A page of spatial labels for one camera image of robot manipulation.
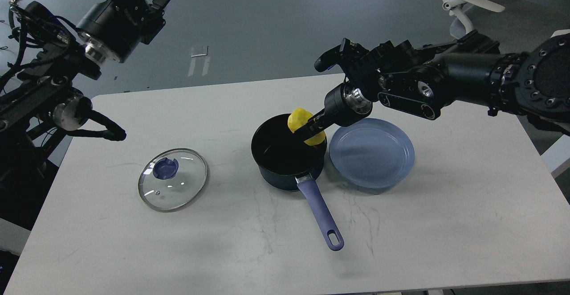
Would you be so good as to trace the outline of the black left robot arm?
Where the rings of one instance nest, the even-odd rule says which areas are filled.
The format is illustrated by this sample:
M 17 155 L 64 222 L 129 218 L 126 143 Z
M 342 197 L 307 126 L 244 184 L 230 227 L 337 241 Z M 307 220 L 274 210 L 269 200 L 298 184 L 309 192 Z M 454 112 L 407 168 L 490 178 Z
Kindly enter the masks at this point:
M 13 77 L 21 81 L 1 96 L 1 218 L 31 229 L 57 172 L 49 157 L 66 136 L 126 139 L 73 79 L 97 80 L 107 60 L 124 63 L 137 45 L 153 41 L 171 0 L 105 0 L 77 25 L 37 1 L 25 8 L 18 1 L 9 0 L 8 13 L 18 53 L 1 76 L 2 88 Z

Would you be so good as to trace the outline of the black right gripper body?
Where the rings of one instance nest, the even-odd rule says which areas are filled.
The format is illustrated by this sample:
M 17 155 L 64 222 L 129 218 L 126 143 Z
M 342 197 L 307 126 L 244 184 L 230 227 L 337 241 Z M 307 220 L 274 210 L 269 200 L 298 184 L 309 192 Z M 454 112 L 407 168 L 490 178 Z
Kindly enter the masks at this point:
M 326 94 L 324 120 L 348 127 L 369 116 L 372 107 L 373 103 L 364 97 L 360 88 L 351 82 L 343 82 Z

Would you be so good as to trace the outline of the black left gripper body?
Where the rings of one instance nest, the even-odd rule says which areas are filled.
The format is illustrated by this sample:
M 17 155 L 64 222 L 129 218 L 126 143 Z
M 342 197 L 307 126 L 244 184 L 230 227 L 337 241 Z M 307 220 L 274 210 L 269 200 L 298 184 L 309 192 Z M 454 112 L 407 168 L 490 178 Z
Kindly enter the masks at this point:
M 153 41 L 156 17 L 146 0 L 106 0 L 95 4 L 77 28 L 85 55 L 94 63 L 124 63 L 138 44 Z

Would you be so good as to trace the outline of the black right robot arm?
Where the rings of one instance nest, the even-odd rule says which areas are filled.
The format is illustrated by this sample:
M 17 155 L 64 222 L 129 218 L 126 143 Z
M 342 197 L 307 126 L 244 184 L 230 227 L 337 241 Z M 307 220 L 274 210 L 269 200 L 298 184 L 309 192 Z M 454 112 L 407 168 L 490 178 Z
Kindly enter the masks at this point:
M 299 140 L 369 116 L 373 103 L 435 120 L 455 101 L 525 116 L 537 129 L 569 135 L 569 32 L 559 30 L 531 52 L 501 53 L 499 42 L 474 30 L 450 43 L 415 49 L 390 41 L 366 49 L 350 39 L 315 62 L 322 72 L 339 66 L 342 84 L 326 94 L 324 108 L 300 126 Z

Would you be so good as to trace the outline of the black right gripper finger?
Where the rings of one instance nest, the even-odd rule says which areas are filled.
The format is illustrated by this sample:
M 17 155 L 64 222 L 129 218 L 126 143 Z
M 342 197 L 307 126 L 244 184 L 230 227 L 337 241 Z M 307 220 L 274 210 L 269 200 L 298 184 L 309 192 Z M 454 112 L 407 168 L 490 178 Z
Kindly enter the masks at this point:
M 313 115 L 307 122 L 306 125 L 302 126 L 300 129 L 292 133 L 293 138 L 296 141 L 303 142 L 312 136 L 317 135 L 319 132 L 324 132 L 324 116 L 325 112 L 320 111 Z

